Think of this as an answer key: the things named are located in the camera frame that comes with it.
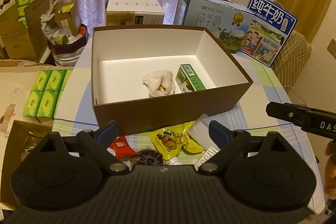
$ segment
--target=quilted chair cushion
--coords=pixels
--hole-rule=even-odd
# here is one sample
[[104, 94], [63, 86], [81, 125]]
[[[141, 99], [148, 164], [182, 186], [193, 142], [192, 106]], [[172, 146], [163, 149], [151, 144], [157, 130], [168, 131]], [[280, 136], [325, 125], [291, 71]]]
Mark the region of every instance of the quilted chair cushion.
[[301, 33], [293, 31], [272, 65], [272, 70], [281, 85], [294, 85], [306, 65], [310, 53], [311, 45], [305, 37]]

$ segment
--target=blue line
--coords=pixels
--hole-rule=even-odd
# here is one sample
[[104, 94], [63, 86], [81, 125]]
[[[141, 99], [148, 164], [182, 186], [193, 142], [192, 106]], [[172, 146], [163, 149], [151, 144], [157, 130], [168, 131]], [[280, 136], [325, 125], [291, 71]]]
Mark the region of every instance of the blue line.
[[87, 124], [89, 126], [98, 126], [95, 123], [88, 123], [88, 122], [75, 122], [75, 121], [71, 121], [71, 120], [66, 120], [66, 119], [60, 119], [60, 118], [55, 118], [54, 120], [59, 120], [59, 121], [65, 121], [65, 122], [73, 122], [73, 123], [80, 123], [80, 124]]

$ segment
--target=tablecloth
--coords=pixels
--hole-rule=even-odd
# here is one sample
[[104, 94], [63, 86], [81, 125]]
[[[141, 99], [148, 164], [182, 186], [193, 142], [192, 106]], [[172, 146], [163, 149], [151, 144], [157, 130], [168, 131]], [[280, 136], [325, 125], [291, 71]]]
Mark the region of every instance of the tablecloth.
[[[53, 131], [60, 132], [62, 136], [76, 135], [87, 128], [98, 128], [91, 103], [91, 52], [92, 37], [71, 74], [54, 119]], [[323, 187], [307, 134], [292, 123], [268, 117], [265, 111], [266, 105], [272, 101], [290, 103], [287, 93], [271, 68], [242, 52], [233, 56], [253, 79], [253, 85], [232, 110], [215, 115], [212, 119], [231, 130], [247, 130], [251, 135], [265, 136], [269, 131], [281, 133], [315, 173], [316, 190], [309, 208], [320, 213], [325, 206]], [[127, 136], [127, 141], [135, 151], [143, 147], [153, 147], [148, 133]], [[178, 157], [182, 163], [190, 163], [193, 158], [198, 159], [201, 155], [187, 155], [182, 150]]]

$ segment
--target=yellow snack package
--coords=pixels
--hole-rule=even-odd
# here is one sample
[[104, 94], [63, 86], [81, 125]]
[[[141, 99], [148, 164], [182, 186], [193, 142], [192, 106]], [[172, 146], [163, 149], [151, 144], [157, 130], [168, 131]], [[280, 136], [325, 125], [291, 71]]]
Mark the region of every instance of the yellow snack package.
[[178, 126], [161, 128], [149, 134], [155, 148], [163, 155], [164, 160], [175, 157], [183, 148], [189, 153], [201, 153], [204, 149], [187, 133], [194, 122], [186, 122]]

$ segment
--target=barcode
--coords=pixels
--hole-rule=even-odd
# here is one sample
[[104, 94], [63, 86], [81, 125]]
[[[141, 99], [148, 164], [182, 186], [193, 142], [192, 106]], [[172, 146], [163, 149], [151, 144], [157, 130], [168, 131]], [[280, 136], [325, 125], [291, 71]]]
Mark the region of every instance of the barcode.
[[190, 68], [190, 66], [184, 66], [185, 70], [187, 71], [187, 74], [190, 76], [195, 75], [193, 70]]

